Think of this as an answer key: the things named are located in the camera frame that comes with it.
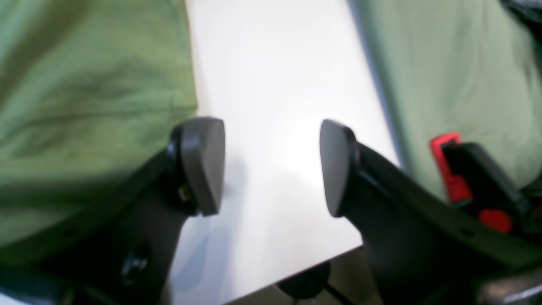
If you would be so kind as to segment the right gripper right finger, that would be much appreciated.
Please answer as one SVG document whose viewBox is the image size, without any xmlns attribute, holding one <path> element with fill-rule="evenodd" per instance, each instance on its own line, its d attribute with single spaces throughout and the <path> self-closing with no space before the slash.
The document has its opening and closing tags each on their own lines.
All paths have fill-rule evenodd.
<svg viewBox="0 0 542 305">
<path fill-rule="evenodd" d="M 504 234 L 428 193 L 334 120 L 320 127 L 325 197 L 361 234 L 386 305 L 540 305 L 541 186 L 533 232 Z"/>
</svg>

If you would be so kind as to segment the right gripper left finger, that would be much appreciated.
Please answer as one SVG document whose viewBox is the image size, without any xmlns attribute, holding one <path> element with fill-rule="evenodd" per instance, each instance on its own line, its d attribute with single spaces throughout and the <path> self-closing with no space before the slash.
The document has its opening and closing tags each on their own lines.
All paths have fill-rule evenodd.
<svg viewBox="0 0 542 305">
<path fill-rule="evenodd" d="M 1 294 L 31 305 L 155 305 L 192 216 L 219 213 L 225 126 L 178 124 L 168 146 L 89 210 L 4 247 Z"/>
</svg>

